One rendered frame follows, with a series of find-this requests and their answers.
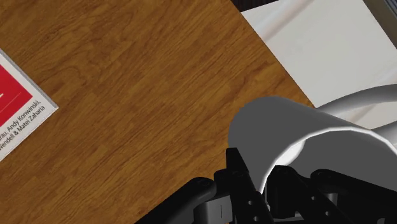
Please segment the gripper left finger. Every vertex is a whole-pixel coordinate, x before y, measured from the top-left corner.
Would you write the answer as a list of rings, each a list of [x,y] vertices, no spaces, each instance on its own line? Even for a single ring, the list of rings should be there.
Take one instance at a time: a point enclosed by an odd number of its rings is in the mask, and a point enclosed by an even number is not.
[[[226,168],[196,177],[134,224],[275,224],[237,148],[226,149]]]

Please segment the brown wooden table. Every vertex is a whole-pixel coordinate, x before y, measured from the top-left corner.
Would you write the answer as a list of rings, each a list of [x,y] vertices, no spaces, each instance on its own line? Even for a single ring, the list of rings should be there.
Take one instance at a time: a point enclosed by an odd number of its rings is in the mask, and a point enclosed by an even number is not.
[[[0,224],[134,224],[225,167],[246,103],[308,98],[230,0],[0,0],[58,110],[0,161]]]

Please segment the red and white book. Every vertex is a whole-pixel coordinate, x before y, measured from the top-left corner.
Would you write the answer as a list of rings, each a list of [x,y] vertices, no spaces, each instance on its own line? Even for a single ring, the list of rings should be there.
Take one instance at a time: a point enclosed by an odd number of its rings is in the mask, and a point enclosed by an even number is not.
[[[0,161],[58,108],[0,49]]]

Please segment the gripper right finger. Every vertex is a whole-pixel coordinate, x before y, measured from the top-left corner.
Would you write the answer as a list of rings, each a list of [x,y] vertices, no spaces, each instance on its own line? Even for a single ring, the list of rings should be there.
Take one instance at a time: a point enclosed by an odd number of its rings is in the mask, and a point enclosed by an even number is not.
[[[397,224],[397,192],[328,169],[277,165],[267,180],[275,224]]]

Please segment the white mug with handle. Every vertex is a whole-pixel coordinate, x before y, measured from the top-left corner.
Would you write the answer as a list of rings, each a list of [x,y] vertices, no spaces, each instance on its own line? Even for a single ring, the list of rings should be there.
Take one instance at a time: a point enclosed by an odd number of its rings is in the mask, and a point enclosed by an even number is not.
[[[346,95],[317,109],[279,96],[257,98],[230,123],[255,188],[263,192],[276,165],[309,177],[329,169],[397,192],[397,121],[367,129],[338,117],[344,111],[397,102],[397,84]]]

